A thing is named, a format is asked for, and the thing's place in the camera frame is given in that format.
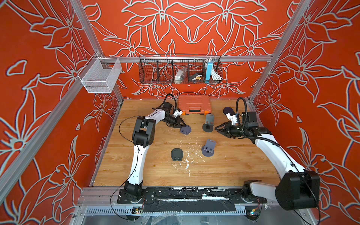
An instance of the orange toolbox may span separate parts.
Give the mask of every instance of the orange toolbox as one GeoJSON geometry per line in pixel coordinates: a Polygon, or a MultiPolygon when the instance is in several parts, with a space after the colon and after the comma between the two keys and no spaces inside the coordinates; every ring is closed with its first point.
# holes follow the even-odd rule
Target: orange toolbox
{"type": "Polygon", "coordinates": [[[211,113],[210,99],[208,95],[179,95],[179,108],[183,115],[211,113]]]}

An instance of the plastic bag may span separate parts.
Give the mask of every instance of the plastic bag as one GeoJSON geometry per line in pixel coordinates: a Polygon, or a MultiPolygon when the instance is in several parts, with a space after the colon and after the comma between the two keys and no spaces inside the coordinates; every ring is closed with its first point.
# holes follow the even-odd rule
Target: plastic bag
{"type": "Polygon", "coordinates": [[[175,84],[182,83],[186,77],[187,71],[188,71],[188,69],[186,69],[186,68],[179,69],[175,75],[174,83],[175,84]]]}

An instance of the orange wallpaper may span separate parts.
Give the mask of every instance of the orange wallpaper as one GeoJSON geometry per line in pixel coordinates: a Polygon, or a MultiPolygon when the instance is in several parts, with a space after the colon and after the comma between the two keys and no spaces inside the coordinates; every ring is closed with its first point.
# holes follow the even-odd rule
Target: orange wallpaper
{"type": "MultiPolygon", "coordinates": [[[[0,3],[0,175],[71,87],[93,50],[68,0],[0,3]]],[[[118,101],[82,89],[0,205],[0,224],[68,223],[118,101]]]]}
{"type": "Polygon", "coordinates": [[[68,224],[117,107],[114,94],[94,97],[82,88],[0,206],[0,223],[68,224]]]}
{"type": "Polygon", "coordinates": [[[321,224],[360,223],[359,13],[359,1],[313,1],[255,101],[288,153],[320,174],[321,224]]]}
{"type": "Polygon", "coordinates": [[[0,175],[53,110],[93,50],[68,0],[0,4],[0,175]]]}
{"type": "MultiPolygon", "coordinates": [[[[106,56],[141,54],[271,55],[298,1],[96,1],[82,0],[106,56]]],[[[139,83],[136,63],[123,64],[118,86],[132,99],[165,93],[249,96],[264,62],[225,63],[220,84],[139,83]]]]}

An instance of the white robotic arm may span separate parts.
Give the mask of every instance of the white robotic arm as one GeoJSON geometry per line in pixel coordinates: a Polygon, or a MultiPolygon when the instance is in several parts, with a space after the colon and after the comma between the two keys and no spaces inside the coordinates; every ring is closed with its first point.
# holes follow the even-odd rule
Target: white robotic arm
{"type": "Polygon", "coordinates": [[[169,127],[173,128],[186,126],[184,121],[179,117],[182,111],[180,109],[174,109],[173,113],[170,114],[171,109],[172,105],[164,101],[161,106],[156,108],[150,115],[146,117],[139,116],[136,119],[132,133],[134,157],[132,159],[129,178],[124,185],[125,196],[132,202],[138,202],[141,199],[144,163],[149,147],[154,141],[155,125],[159,121],[164,121],[169,127]]]}
{"type": "MultiPolygon", "coordinates": [[[[155,124],[165,118],[165,111],[162,109],[155,109],[153,113],[145,117],[148,120],[155,120],[155,124]]],[[[134,157],[132,158],[131,172],[128,179],[130,184],[141,184],[143,181],[143,170],[146,154],[150,145],[143,147],[142,145],[134,145],[134,157]]]]}
{"type": "MultiPolygon", "coordinates": [[[[245,107],[245,112],[241,114],[242,123],[240,124],[237,119],[238,124],[234,125],[234,121],[230,120],[215,127],[215,130],[228,138],[249,138],[269,158],[280,177],[277,186],[256,180],[246,181],[242,196],[247,199],[254,197],[271,199],[278,202],[285,210],[317,207],[320,190],[318,174],[307,171],[277,143],[267,128],[259,127],[256,113],[247,112],[244,98],[240,97],[237,103],[240,99],[244,101],[245,107]]],[[[224,114],[228,118],[229,115],[235,114],[231,108],[225,109],[224,114]]]]}
{"type": "MultiPolygon", "coordinates": [[[[276,141],[274,136],[270,134],[262,134],[260,137],[276,141]]],[[[297,163],[281,146],[278,147],[264,140],[255,140],[255,144],[269,158],[278,172],[280,179],[282,179],[284,175],[289,172],[306,171],[306,169],[297,163]]],[[[263,182],[251,182],[250,188],[254,196],[271,199],[277,202],[275,196],[276,186],[263,182]]]]}

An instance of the wooden table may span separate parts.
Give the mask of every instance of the wooden table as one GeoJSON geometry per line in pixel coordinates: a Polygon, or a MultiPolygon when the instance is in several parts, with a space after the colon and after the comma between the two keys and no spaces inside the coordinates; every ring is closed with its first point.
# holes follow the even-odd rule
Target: wooden table
{"type": "MultiPolygon", "coordinates": [[[[235,109],[235,100],[211,100],[214,124],[228,121],[224,107],[235,109]]],[[[133,144],[120,136],[120,123],[131,116],[147,116],[162,100],[125,100],[112,132],[94,186],[119,186],[129,176],[133,144]]],[[[239,112],[244,111],[240,101],[239,112]]],[[[262,180],[278,184],[277,172],[266,155],[249,139],[229,139],[215,130],[204,132],[205,115],[181,116],[192,132],[185,136],[180,129],[167,127],[160,121],[156,125],[155,139],[146,156],[143,186],[242,186],[247,180],[262,180]],[[205,157],[201,147],[207,139],[216,141],[215,154],[205,157]],[[181,148],[182,162],[173,162],[171,150],[181,148]]],[[[121,133],[131,140],[136,117],[126,120],[121,133]]]]}

